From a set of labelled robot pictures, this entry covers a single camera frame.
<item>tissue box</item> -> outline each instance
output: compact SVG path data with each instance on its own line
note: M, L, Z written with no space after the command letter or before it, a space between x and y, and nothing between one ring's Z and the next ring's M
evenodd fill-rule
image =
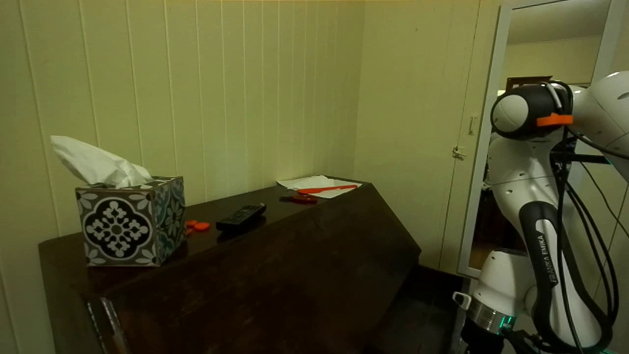
M91 267L156 267L184 242L184 179L135 188L78 188L85 255Z

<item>red object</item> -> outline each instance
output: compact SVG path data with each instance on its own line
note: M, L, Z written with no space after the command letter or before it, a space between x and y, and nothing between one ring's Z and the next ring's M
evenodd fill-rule
M207 232L211 230L211 222L203 222L203 220L188 220L186 222L186 234L192 236L196 232Z
M296 202L296 204L317 204L317 198L313 194L298 192L294 196L282 196L280 200Z
M298 188L298 192L323 192L323 190L337 190L337 188L357 188L359 185L333 185L333 187L315 187L315 188Z

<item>wooden cabinet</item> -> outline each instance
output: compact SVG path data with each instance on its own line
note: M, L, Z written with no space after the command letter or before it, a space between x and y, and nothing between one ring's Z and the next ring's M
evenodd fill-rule
M188 208L219 220L268 202L251 232L196 234L156 269L87 267L82 234L44 242L58 352L361 352L420 247L374 185L317 204L284 194Z

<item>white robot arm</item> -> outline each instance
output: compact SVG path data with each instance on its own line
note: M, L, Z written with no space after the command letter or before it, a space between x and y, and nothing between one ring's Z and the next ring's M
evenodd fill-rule
M602 352L612 340L616 310L602 310L589 295L563 228L567 169L553 161L567 129L589 137L629 181L629 70L587 88L547 82L498 98L498 131L488 159L488 185L502 214L528 244L528 255L492 251L473 297L463 338L471 352L502 352L526 297L547 352Z

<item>orange part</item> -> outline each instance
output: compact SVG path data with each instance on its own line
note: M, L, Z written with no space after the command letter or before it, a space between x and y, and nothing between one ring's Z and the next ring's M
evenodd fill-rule
M573 124L575 124L573 114L551 114L536 120L536 126L573 126Z
M196 232L207 232L211 230L211 222L196 222L194 228Z

